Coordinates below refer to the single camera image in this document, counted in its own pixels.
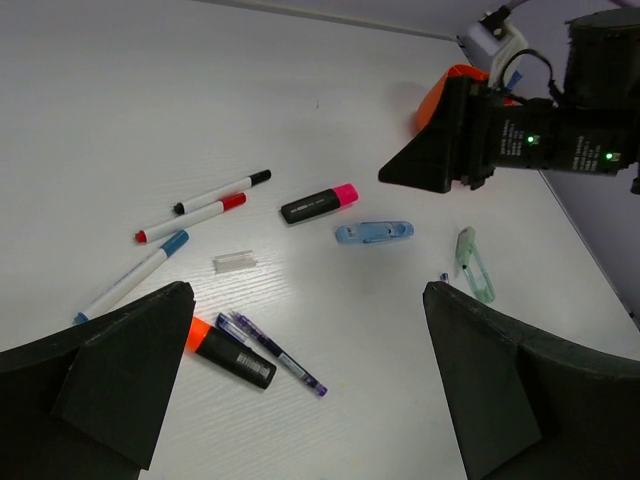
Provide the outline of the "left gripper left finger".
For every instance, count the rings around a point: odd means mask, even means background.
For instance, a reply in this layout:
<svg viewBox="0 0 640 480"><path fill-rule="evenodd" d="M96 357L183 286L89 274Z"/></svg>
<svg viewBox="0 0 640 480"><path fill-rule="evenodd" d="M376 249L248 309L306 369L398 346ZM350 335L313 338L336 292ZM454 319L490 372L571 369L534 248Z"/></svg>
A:
<svg viewBox="0 0 640 480"><path fill-rule="evenodd" d="M4 479L136 479L149 469L194 312L170 283L1 354Z"/></svg>

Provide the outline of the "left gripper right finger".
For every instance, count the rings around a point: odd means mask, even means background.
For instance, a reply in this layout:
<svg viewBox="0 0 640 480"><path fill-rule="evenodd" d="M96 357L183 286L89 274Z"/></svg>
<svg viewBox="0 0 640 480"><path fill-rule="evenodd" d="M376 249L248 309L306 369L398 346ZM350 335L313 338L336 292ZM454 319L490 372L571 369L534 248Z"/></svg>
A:
<svg viewBox="0 0 640 480"><path fill-rule="evenodd" d="M636 479L639 363L504 315L441 281L423 293L470 479Z"/></svg>

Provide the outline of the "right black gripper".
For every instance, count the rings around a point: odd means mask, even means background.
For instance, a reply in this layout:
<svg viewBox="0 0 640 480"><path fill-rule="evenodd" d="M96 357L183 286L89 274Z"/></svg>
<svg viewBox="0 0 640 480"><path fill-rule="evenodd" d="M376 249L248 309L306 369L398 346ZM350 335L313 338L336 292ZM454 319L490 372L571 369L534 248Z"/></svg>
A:
<svg viewBox="0 0 640 480"><path fill-rule="evenodd" d="M378 180L447 193L454 181L482 187L498 167L549 169L554 111L550 99L505 94L469 76L448 78L426 126L379 170Z"/></svg>

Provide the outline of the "pink black highlighter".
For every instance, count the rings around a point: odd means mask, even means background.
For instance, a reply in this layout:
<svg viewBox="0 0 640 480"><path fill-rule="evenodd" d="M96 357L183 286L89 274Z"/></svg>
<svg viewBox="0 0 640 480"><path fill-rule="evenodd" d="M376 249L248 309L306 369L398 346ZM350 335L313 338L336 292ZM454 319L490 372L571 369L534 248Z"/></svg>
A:
<svg viewBox="0 0 640 480"><path fill-rule="evenodd" d="M347 183L285 204L280 213L288 225L294 225L342 209L358 199L356 188Z"/></svg>

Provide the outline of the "orange black highlighter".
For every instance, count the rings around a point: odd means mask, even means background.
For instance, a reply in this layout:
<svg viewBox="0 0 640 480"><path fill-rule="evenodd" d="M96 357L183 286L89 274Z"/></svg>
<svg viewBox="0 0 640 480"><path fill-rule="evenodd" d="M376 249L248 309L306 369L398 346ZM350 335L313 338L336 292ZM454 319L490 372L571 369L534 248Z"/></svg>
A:
<svg viewBox="0 0 640 480"><path fill-rule="evenodd" d="M263 390L277 370L248 346L197 317L192 319L185 348Z"/></svg>

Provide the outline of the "blue cap white marker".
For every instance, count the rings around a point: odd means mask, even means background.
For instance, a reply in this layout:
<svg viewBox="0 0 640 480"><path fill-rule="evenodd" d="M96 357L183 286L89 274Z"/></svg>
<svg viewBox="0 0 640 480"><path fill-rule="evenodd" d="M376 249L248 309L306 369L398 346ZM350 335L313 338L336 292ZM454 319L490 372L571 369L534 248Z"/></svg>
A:
<svg viewBox="0 0 640 480"><path fill-rule="evenodd" d="M188 240L189 234L185 230L178 231L101 293L86 309L79 311L73 323L75 325L83 324L109 312L120 300L182 248Z"/></svg>

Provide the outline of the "black cap white marker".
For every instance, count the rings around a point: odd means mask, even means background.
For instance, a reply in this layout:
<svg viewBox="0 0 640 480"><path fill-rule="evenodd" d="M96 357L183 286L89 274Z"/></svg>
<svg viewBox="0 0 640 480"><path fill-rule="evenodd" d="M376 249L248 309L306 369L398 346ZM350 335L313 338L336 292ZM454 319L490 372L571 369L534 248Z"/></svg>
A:
<svg viewBox="0 0 640 480"><path fill-rule="evenodd" d="M188 200L176 203L173 212L176 215L184 215L199 208L207 206L231 195L245 192L252 187L270 180L272 172L269 169L261 170L248 176L243 176L237 180L217 186L212 190L192 197Z"/></svg>

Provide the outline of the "red cap white marker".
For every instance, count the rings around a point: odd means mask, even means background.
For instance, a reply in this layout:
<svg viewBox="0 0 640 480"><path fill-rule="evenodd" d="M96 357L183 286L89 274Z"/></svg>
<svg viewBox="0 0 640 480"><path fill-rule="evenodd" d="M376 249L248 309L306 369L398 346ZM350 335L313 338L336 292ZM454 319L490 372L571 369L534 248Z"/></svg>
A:
<svg viewBox="0 0 640 480"><path fill-rule="evenodd" d="M147 244L177 233L206 220L221 215L231 209L246 203L245 193L237 193L209 205L198 208L190 213L177 216L171 220L157 225L143 228L134 234L134 240L138 244Z"/></svg>

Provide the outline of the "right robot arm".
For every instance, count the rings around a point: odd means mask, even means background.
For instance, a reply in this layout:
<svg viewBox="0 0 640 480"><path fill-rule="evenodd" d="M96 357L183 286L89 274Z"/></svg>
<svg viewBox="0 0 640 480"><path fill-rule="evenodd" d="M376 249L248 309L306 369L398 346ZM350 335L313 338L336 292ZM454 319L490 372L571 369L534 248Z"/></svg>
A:
<svg viewBox="0 0 640 480"><path fill-rule="evenodd" d="M639 11L568 21L564 86L548 98L508 91L500 73L456 65L425 97L416 136L378 172L383 183L472 190L498 167L614 176L639 161Z"/></svg>

